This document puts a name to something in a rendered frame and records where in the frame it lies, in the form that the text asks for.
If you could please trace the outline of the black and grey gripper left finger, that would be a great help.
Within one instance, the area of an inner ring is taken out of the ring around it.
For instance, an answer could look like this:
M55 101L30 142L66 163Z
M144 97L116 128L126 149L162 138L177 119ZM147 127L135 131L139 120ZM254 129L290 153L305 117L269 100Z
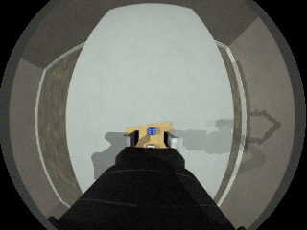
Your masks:
M123 136L123 149L125 147L134 147L139 141L139 130L135 130L129 135Z

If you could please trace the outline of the tan flat square mat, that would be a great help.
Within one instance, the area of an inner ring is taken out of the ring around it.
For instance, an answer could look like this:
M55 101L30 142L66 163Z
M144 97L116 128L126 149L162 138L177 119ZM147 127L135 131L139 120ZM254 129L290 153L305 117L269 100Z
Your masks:
M155 135L148 135L148 127L155 127ZM147 148L148 144L154 144L155 148L167 148L164 144L164 131L168 131L172 134L170 121L144 126L127 127L126 133L129 135L135 130L139 130L139 141L135 147L140 148Z

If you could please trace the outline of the blue die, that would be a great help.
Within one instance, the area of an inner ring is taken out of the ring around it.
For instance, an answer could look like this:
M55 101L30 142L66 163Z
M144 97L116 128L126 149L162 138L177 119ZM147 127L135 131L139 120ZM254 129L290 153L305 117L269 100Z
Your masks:
M155 135L155 127L149 127L148 135Z

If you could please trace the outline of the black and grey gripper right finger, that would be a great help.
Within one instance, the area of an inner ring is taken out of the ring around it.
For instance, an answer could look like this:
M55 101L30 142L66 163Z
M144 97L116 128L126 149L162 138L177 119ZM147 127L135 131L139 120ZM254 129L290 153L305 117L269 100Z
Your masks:
M179 138L173 136L170 132L164 131L164 144L168 148L173 148L178 151Z

